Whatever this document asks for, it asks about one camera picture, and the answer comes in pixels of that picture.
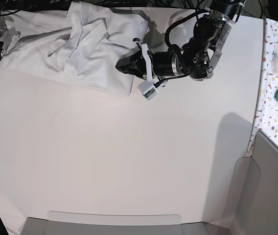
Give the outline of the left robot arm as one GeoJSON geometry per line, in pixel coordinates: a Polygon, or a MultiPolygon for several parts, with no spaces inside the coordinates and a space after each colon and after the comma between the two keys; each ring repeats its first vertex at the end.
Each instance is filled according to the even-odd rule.
{"type": "Polygon", "coordinates": [[[196,81],[209,79],[222,55],[231,24],[238,22],[244,5],[243,0],[214,0],[207,8],[196,7],[194,13],[167,28],[164,35],[167,51],[153,52],[147,44],[137,44],[137,52],[120,58],[116,69],[143,80],[151,75],[158,79],[155,88],[187,76],[196,81]],[[196,23],[189,41],[183,46],[171,43],[174,28],[192,18],[196,18],[196,23]]]}

